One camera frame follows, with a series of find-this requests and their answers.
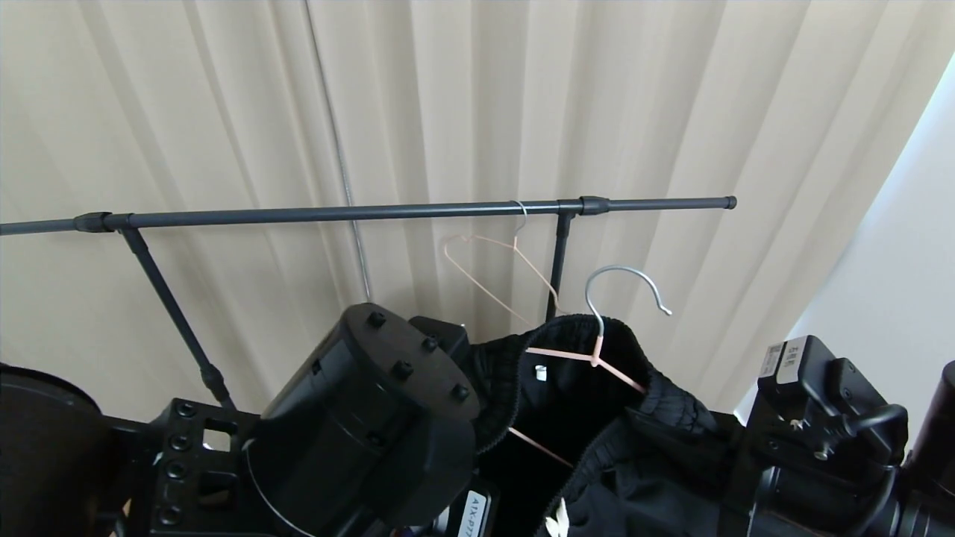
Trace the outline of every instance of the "curtain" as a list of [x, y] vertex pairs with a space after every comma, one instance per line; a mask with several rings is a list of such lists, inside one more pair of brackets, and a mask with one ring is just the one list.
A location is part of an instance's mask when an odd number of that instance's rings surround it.
[[[561, 304], [601, 313], [730, 410], [824, 280], [955, 49], [948, 2], [0, 4], [4, 222], [95, 210], [734, 194], [733, 211], [574, 221]], [[521, 251], [547, 272], [553, 216]], [[261, 411], [341, 310], [371, 300], [524, 326], [441, 241], [520, 218], [147, 229], [238, 406]], [[521, 315], [546, 291], [504, 248], [455, 259]], [[0, 239], [4, 362], [108, 413], [211, 401], [115, 235]]]

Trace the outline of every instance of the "black metal rod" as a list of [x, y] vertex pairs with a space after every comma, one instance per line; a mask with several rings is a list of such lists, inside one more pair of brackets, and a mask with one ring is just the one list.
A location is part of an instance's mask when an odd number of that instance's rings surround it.
[[[570, 236], [570, 224], [574, 220], [574, 213], [562, 212], [557, 217], [557, 240], [554, 242], [554, 262], [550, 266], [550, 287], [557, 293], [561, 292], [561, 278], [563, 277], [563, 258], [567, 253], [567, 237]], [[547, 315], [549, 321], [557, 313], [557, 302], [554, 295], [547, 293]]]
[[189, 321], [186, 320], [182, 309], [179, 307], [179, 303], [176, 302], [176, 297], [173, 296], [172, 290], [169, 289], [165, 278], [162, 277], [162, 273], [156, 265], [156, 260], [153, 259], [152, 254], [149, 253], [146, 240], [142, 238], [142, 234], [139, 233], [137, 229], [123, 229], [120, 233], [123, 238], [126, 239], [126, 244], [129, 245], [129, 249], [131, 249], [133, 253], [136, 254], [137, 259], [139, 259], [139, 264], [142, 265], [143, 271], [146, 272], [149, 283], [153, 284], [153, 289], [156, 290], [159, 300], [162, 301], [162, 305], [169, 313], [173, 324], [175, 324], [176, 329], [179, 330], [182, 340], [185, 341], [186, 347], [189, 348], [189, 352], [192, 353], [192, 357], [196, 360], [196, 364], [199, 366], [199, 371], [202, 375], [202, 383], [212, 392], [213, 397], [216, 398], [223, 408], [235, 410], [235, 403], [232, 402], [232, 398], [225, 388], [223, 374], [216, 366], [212, 365], [212, 362], [210, 362], [209, 358], [205, 355], [202, 345], [199, 344], [199, 339], [195, 333], [192, 332]]
[[[669, 200], [607, 200], [601, 210], [669, 210], [722, 208], [736, 206], [734, 196], [721, 198], [688, 198]], [[584, 214], [584, 200], [522, 202], [528, 214]], [[476, 202], [467, 204], [367, 205], [354, 207], [304, 207], [283, 209], [240, 209], [188, 211], [144, 214], [110, 214], [103, 218], [104, 230], [143, 227], [225, 226], [233, 224], [278, 224], [290, 222], [336, 222], [348, 220], [389, 220], [403, 218], [446, 218], [460, 216], [520, 215], [522, 209], [513, 202]], [[1, 224], [0, 235], [46, 233], [78, 230], [76, 219], [47, 220]]]

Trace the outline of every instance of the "clothes hanger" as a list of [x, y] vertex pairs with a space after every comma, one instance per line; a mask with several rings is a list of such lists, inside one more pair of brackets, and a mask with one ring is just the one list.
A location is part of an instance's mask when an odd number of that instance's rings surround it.
[[[517, 313], [516, 311], [514, 311], [513, 309], [511, 309], [511, 307], [509, 307], [507, 304], [504, 304], [499, 298], [497, 298], [497, 297], [496, 297], [492, 292], [490, 292], [486, 287], [482, 286], [482, 285], [480, 284], [480, 282], [477, 280], [477, 278], [475, 278], [474, 276], [471, 275], [470, 272], [468, 272], [467, 270], [465, 270], [464, 267], [462, 267], [457, 261], [455, 261], [454, 258], [451, 257], [451, 254], [448, 253], [448, 245], [449, 245], [453, 240], [455, 240], [455, 239], [460, 239], [461, 242], [463, 242], [463, 243], [470, 243], [471, 241], [473, 241], [473, 240], [475, 240], [475, 239], [478, 239], [479, 241], [484, 241], [484, 242], [490, 243], [490, 244], [492, 244], [492, 245], [498, 245], [498, 246], [506, 247], [506, 248], [510, 249], [511, 251], [517, 253], [518, 256], [523, 260], [524, 264], [526, 264], [528, 267], [530, 267], [531, 270], [533, 270], [534, 273], [537, 274], [539, 278], [541, 278], [541, 281], [543, 281], [543, 283], [547, 286], [547, 289], [550, 291], [551, 296], [554, 297], [554, 305], [555, 305], [557, 311], [560, 311], [561, 313], [566, 313], [566, 311], [564, 311], [564, 310], [561, 309], [561, 303], [558, 301], [557, 291], [554, 290], [554, 287], [550, 285], [550, 282], [547, 281], [547, 278], [545, 278], [544, 275], [541, 274], [541, 272], [540, 272], [539, 270], [537, 270], [537, 267], [534, 267], [534, 264], [531, 263], [530, 260], [527, 259], [527, 257], [523, 254], [523, 252], [521, 252], [520, 249], [518, 248], [518, 233], [520, 233], [520, 231], [521, 231], [522, 229], [524, 229], [524, 226], [527, 226], [527, 207], [525, 207], [524, 204], [522, 204], [521, 202], [518, 202], [518, 201], [515, 201], [515, 200], [511, 200], [511, 201], [514, 202], [515, 204], [519, 205], [519, 206], [520, 206], [520, 210], [523, 211], [523, 213], [524, 213], [524, 220], [523, 220], [523, 222], [520, 224], [520, 226], [518, 226], [518, 228], [514, 230], [514, 240], [511, 242], [511, 244], [508, 245], [508, 244], [502, 243], [501, 241], [495, 241], [494, 239], [489, 239], [489, 238], [487, 238], [487, 237], [482, 237], [482, 236], [480, 236], [480, 235], [471, 235], [471, 236], [469, 236], [469, 237], [465, 237], [464, 235], [455, 235], [455, 236], [453, 236], [453, 237], [449, 237], [446, 241], [444, 241], [444, 246], [443, 246], [444, 257], [448, 258], [448, 261], [450, 261], [452, 265], [454, 265], [455, 267], [457, 267], [457, 269], [460, 270], [462, 274], [464, 274], [465, 276], [467, 276], [467, 278], [468, 278], [469, 280], [471, 280], [471, 283], [473, 283], [474, 285], [476, 285], [479, 289], [483, 290], [484, 293], [487, 294], [488, 296], [490, 296], [491, 298], [493, 298], [495, 302], [497, 302], [498, 304], [501, 304], [506, 310], [508, 310], [509, 312], [511, 312], [515, 317], [517, 317], [517, 318], [520, 319], [521, 321], [523, 321], [527, 326], [529, 326], [529, 327], [531, 327], [531, 328], [534, 328], [534, 324], [533, 324], [533, 323], [531, 323], [530, 321], [528, 321], [527, 319], [525, 319], [524, 317], [522, 317], [522, 316], [520, 315], [520, 313]], [[547, 449], [546, 447], [540, 445], [538, 442], [536, 442], [535, 440], [531, 439], [530, 437], [528, 437], [527, 435], [523, 434], [521, 431], [515, 429], [514, 427], [508, 427], [507, 430], [508, 430], [508, 432], [510, 432], [510, 433], [513, 434], [514, 436], [518, 437], [519, 439], [524, 440], [525, 442], [527, 442], [527, 443], [533, 445], [534, 447], [536, 447], [537, 449], [539, 449], [540, 451], [542, 451], [542, 453], [544, 453], [545, 455], [547, 455], [547, 456], [553, 458], [553, 459], [556, 460], [557, 462], [560, 462], [561, 464], [563, 464], [563, 465], [565, 465], [565, 466], [568, 466], [568, 467], [570, 467], [570, 468], [573, 468], [573, 467], [574, 467], [573, 464], [571, 464], [570, 462], [565, 461], [563, 458], [561, 458], [561, 456], [557, 455], [556, 453], [554, 453], [553, 451]]]
[[519, 205], [519, 206], [520, 206], [520, 209], [521, 209], [521, 210], [523, 211], [523, 213], [524, 213], [524, 221], [520, 224], [520, 226], [518, 226], [517, 229], [514, 230], [514, 240], [511, 242], [511, 244], [508, 245], [508, 244], [506, 244], [506, 243], [502, 243], [501, 241], [495, 241], [494, 239], [489, 239], [489, 238], [487, 238], [487, 237], [482, 237], [482, 236], [480, 236], [480, 235], [471, 235], [471, 236], [469, 236], [469, 237], [465, 237], [464, 235], [455, 235], [455, 236], [449, 237], [446, 241], [444, 241], [444, 248], [443, 248], [443, 250], [444, 250], [444, 257], [448, 258], [448, 261], [450, 261], [452, 265], [454, 265], [455, 267], [457, 267], [457, 269], [460, 270], [462, 274], [464, 274], [469, 280], [471, 280], [471, 283], [473, 283], [474, 285], [476, 285], [480, 290], [484, 291], [484, 293], [487, 294], [488, 296], [490, 296], [492, 299], [494, 299], [495, 302], [497, 302], [497, 303], [500, 304], [502, 307], [504, 307], [506, 310], [508, 310], [509, 312], [511, 312], [515, 317], [517, 317], [518, 319], [520, 319], [521, 321], [523, 321], [524, 324], [526, 324], [528, 327], [534, 328], [534, 327], [536, 326], [534, 323], [532, 323], [532, 322], [528, 321], [527, 319], [525, 319], [524, 317], [522, 317], [522, 316], [520, 315], [520, 313], [517, 313], [516, 311], [514, 311], [513, 309], [511, 309], [511, 307], [508, 306], [507, 304], [504, 304], [499, 298], [497, 298], [497, 297], [496, 297], [492, 292], [490, 292], [486, 287], [482, 286], [482, 285], [480, 284], [480, 282], [479, 282], [474, 276], [472, 276], [467, 270], [465, 270], [464, 267], [462, 267], [457, 261], [455, 261], [454, 258], [451, 257], [451, 254], [448, 253], [448, 245], [449, 245], [452, 241], [457, 240], [457, 239], [461, 240], [461, 242], [463, 242], [463, 243], [470, 243], [471, 241], [477, 239], [477, 240], [479, 240], [479, 241], [484, 241], [484, 242], [490, 243], [490, 244], [492, 244], [492, 245], [498, 245], [498, 246], [501, 246], [501, 247], [505, 247], [505, 248], [507, 248], [507, 249], [510, 249], [510, 250], [513, 251], [514, 253], [517, 253], [517, 254], [518, 254], [518, 256], [521, 258], [521, 260], [523, 260], [524, 264], [527, 265], [528, 267], [530, 267], [531, 270], [533, 270], [534, 273], [537, 274], [538, 278], [541, 278], [541, 281], [547, 286], [547, 289], [550, 291], [551, 296], [554, 297], [554, 305], [555, 305], [555, 307], [556, 307], [556, 310], [557, 310], [557, 311], [560, 311], [561, 313], [566, 313], [566, 311], [564, 311], [564, 310], [561, 309], [561, 303], [560, 303], [560, 301], [559, 301], [558, 298], [557, 298], [557, 291], [554, 290], [554, 287], [550, 285], [550, 282], [547, 280], [547, 278], [545, 278], [544, 275], [541, 274], [541, 272], [537, 269], [537, 267], [534, 267], [534, 264], [531, 263], [530, 260], [527, 259], [527, 257], [523, 254], [523, 252], [521, 252], [520, 249], [518, 248], [518, 233], [520, 233], [520, 231], [521, 231], [522, 229], [524, 229], [524, 226], [527, 226], [527, 207], [525, 207], [524, 204], [522, 204], [521, 202], [518, 202], [518, 201], [515, 201], [515, 200], [511, 200], [511, 201], [514, 202], [515, 204]]
[[663, 313], [666, 313], [667, 315], [673, 315], [673, 312], [668, 310], [667, 307], [663, 305], [663, 300], [660, 298], [660, 291], [657, 290], [656, 284], [653, 283], [653, 280], [651, 280], [649, 276], [647, 276], [646, 274], [642, 273], [640, 270], [637, 270], [636, 268], [633, 268], [633, 267], [627, 267], [625, 265], [608, 265], [606, 267], [602, 267], [602, 268], [598, 268], [594, 270], [590, 274], [590, 277], [587, 278], [587, 283], [584, 286], [584, 298], [586, 299], [587, 306], [593, 312], [594, 316], [597, 317], [597, 326], [599, 327], [599, 330], [597, 332], [597, 339], [594, 341], [593, 351], [590, 354], [579, 354], [579, 353], [568, 353], [566, 351], [555, 351], [553, 349], [539, 349], [536, 347], [530, 347], [527, 349], [527, 352], [534, 353], [534, 354], [545, 354], [548, 356], [556, 356], [558, 358], [567, 358], [571, 360], [588, 361], [590, 362], [591, 367], [602, 367], [606, 369], [608, 372], [610, 372], [612, 375], [616, 376], [617, 378], [625, 382], [634, 390], [640, 392], [641, 394], [644, 394], [647, 392], [647, 390], [644, 389], [643, 386], [635, 382], [629, 376], [624, 375], [623, 373], [620, 372], [620, 370], [606, 363], [600, 358], [600, 351], [601, 351], [601, 348], [604, 346], [604, 318], [601, 317], [600, 313], [597, 311], [597, 308], [594, 306], [593, 299], [591, 299], [590, 297], [590, 284], [593, 283], [594, 278], [596, 278], [598, 275], [603, 274], [604, 272], [609, 272], [611, 270], [624, 270], [626, 272], [636, 274], [640, 276], [641, 278], [643, 278], [644, 281], [647, 282], [648, 285], [650, 285], [650, 290], [653, 291], [653, 298], [656, 300], [657, 308], [659, 308], [660, 311], [662, 311]]

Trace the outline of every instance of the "black screw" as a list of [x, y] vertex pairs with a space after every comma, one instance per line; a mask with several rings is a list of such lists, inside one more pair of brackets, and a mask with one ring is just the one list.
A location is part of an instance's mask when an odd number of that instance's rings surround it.
[[379, 435], [378, 433], [374, 433], [374, 432], [369, 433], [367, 438], [368, 438], [368, 441], [371, 442], [371, 445], [375, 447], [381, 447], [385, 445], [385, 439], [381, 438], [381, 435]]
[[451, 397], [453, 397], [457, 402], [464, 402], [464, 399], [468, 398], [471, 395], [471, 392], [460, 384], [455, 384], [455, 387], [451, 389]]
[[385, 324], [385, 314], [381, 311], [372, 311], [371, 315], [368, 316], [368, 324], [375, 328], [381, 328], [381, 325]]
[[424, 341], [421, 342], [421, 347], [428, 353], [432, 353], [435, 349], [437, 349], [437, 339], [434, 339], [430, 336], [425, 337]]
[[392, 367], [392, 376], [398, 380], [408, 380], [408, 377], [414, 373], [414, 367], [412, 364], [404, 361], [398, 360], [394, 362], [394, 367]]
[[166, 465], [166, 475], [174, 480], [180, 480], [189, 473], [189, 468], [179, 461], [172, 461]]
[[175, 435], [169, 437], [169, 447], [176, 451], [186, 451], [192, 447], [192, 442], [189, 441], [189, 437], [185, 435]]
[[175, 505], [167, 505], [159, 510], [159, 523], [163, 526], [175, 526], [182, 520], [182, 511]]
[[181, 402], [176, 405], [176, 414], [179, 414], [183, 418], [192, 418], [196, 416], [196, 405], [190, 402]]

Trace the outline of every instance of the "clothes rack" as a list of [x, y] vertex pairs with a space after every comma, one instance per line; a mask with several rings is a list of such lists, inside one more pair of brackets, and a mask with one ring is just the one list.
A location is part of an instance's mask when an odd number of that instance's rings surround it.
[[[733, 209], [734, 196], [720, 198], [683, 198], [658, 200], [610, 200], [598, 196], [581, 196], [573, 200], [521, 202], [527, 214], [556, 214], [557, 240], [551, 262], [550, 284], [561, 290], [563, 259], [567, 251], [570, 226], [576, 216], [593, 216], [615, 211], [671, 210], [671, 209]], [[192, 331], [189, 321], [179, 307], [176, 297], [166, 284], [162, 272], [149, 253], [149, 246], [139, 232], [145, 227], [228, 226], [235, 224], [279, 224], [293, 222], [341, 222], [360, 220], [394, 220], [406, 218], [446, 218], [461, 216], [505, 216], [523, 214], [523, 208], [514, 202], [474, 202], [464, 204], [400, 204], [343, 207], [304, 207], [280, 209], [242, 209], [216, 211], [184, 211], [162, 213], [91, 212], [71, 219], [42, 220], [0, 224], [0, 236], [82, 231], [86, 233], [118, 232], [136, 255], [146, 277], [169, 313], [173, 324], [199, 366], [202, 383], [225, 408], [235, 404], [225, 387], [219, 369], [209, 361]], [[554, 317], [552, 295], [547, 297], [546, 320]]]

